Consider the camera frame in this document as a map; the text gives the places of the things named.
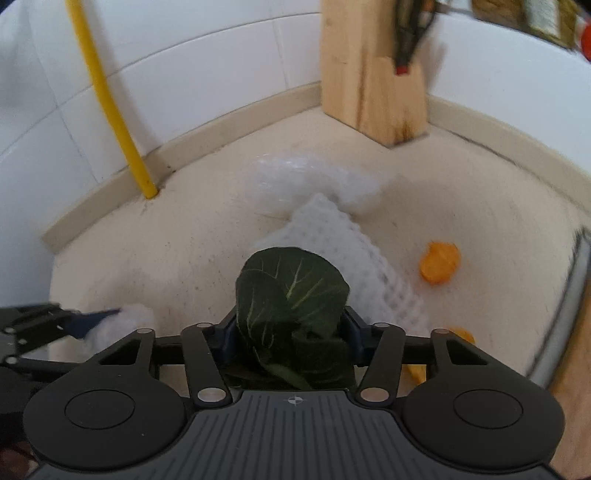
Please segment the clear plastic bag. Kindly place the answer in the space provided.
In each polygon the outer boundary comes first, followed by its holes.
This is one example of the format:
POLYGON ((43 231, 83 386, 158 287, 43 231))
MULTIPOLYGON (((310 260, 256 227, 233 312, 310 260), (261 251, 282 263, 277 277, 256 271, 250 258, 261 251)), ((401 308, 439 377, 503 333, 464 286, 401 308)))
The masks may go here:
POLYGON ((141 304, 124 305, 119 312, 101 320, 84 337, 82 351, 87 357, 95 355, 138 329, 157 327, 154 312, 141 304))
POLYGON ((335 165, 315 154, 263 156, 245 175, 245 200, 257 213, 287 218, 321 194, 349 214, 380 203, 383 183, 363 170, 335 165))

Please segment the white foam fruit net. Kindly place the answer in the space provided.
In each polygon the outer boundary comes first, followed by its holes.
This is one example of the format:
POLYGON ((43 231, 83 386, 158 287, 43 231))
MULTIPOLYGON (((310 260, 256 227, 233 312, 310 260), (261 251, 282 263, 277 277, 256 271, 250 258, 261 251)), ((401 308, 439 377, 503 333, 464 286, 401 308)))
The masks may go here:
POLYGON ((253 246, 297 247, 325 258, 349 284, 348 305, 368 324, 388 323, 408 335, 428 337, 431 323, 424 302, 390 265, 348 214, 318 193, 290 221, 253 246))

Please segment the dark green leafy vegetable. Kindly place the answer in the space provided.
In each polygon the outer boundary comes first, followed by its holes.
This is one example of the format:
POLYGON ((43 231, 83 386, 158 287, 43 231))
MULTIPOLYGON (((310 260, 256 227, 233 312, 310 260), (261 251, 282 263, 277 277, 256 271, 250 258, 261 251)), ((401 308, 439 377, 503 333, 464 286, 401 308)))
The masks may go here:
POLYGON ((341 390, 355 386, 344 319, 349 284, 332 263, 297 247, 260 250, 235 282, 235 388, 341 390))

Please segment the black kitchen scissors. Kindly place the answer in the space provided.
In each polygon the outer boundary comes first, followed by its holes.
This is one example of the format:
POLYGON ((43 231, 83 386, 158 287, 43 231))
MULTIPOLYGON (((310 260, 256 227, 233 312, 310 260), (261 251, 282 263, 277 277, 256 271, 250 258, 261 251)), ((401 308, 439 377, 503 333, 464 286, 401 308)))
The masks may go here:
POLYGON ((438 14, 436 1, 394 2, 394 72, 407 75, 413 56, 438 14))

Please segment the orange peel piece near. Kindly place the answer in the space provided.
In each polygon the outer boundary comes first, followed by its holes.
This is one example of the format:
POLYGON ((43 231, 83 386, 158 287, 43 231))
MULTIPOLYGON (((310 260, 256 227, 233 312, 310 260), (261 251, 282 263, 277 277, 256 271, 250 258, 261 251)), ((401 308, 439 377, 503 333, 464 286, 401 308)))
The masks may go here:
MULTIPOLYGON (((458 335, 463 340, 471 343, 472 345, 476 344, 475 337, 468 330, 461 327, 449 327, 449 330, 458 335)), ((415 386, 418 386, 427 381, 427 367, 425 365, 406 365, 406 370, 410 374, 412 382, 415 386)))

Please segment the orange peel piece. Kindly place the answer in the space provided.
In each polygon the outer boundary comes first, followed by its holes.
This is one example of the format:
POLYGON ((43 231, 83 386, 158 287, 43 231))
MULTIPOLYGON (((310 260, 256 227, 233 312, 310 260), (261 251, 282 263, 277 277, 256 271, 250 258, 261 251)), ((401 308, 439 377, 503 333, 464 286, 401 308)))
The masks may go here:
POLYGON ((420 275, 431 285, 448 283, 459 269, 461 259, 460 249, 455 244, 430 242, 420 261, 420 275))
MULTIPOLYGON (((476 344, 475 337, 468 330, 461 327, 449 327, 449 330, 458 335, 463 340, 471 343, 472 345, 476 344)), ((406 370, 410 374, 412 382, 415 386, 418 386, 427 381, 427 367, 425 365, 406 365, 406 370)))

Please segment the yellow gas pipe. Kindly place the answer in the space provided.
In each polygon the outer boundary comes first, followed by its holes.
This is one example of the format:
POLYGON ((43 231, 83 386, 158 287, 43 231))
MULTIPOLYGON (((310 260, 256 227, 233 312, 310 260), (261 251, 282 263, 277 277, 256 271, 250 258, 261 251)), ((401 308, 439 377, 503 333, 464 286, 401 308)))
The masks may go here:
POLYGON ((76 0, 65 0, 64 3, 98 104, 140 192, 146 199, 153 199, 159 193, 158 188, 152 181, 145 162, 142 160, 112 96, 91 29, 87 23, 83 4, 76 0))

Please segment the wooden cutting board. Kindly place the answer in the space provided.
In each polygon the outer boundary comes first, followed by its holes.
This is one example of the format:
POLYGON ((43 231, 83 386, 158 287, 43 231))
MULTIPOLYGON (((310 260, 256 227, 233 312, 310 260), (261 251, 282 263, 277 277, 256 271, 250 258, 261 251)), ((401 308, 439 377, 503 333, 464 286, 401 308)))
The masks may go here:
POLYGON ((565 431, 552 466, 566 479, 589 479, 591 468, 590 283, 567 350, 551 385, 565 414, 565 431))

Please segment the wooden knife block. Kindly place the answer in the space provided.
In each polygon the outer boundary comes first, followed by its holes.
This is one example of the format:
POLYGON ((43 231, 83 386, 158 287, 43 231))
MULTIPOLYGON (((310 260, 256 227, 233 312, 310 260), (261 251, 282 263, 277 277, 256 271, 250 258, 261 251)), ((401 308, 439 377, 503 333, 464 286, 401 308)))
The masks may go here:
POLYGON ((427 133, 422 66, 394 59, 404 1, 322 1, 322 111, 386 147, 427 133))

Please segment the glass jar of beans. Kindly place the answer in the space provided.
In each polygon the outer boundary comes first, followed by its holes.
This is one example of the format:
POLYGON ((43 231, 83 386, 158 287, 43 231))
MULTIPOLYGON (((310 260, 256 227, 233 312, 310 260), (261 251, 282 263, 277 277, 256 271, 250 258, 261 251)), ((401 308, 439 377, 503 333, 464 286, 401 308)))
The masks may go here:
POLYGON ((478 20, 517 30, 524 20, 522 0, 472 0, 472 10, 478 20))

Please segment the glass jar orange lid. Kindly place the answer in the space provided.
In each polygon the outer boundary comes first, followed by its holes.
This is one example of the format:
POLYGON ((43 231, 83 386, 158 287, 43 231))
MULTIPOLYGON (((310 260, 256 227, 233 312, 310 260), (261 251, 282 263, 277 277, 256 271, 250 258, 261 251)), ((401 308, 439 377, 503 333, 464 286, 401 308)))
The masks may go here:
POLYGON ((575 47, 579 6, 572 0, 524 0, 528 33, 566 49, 575 47))

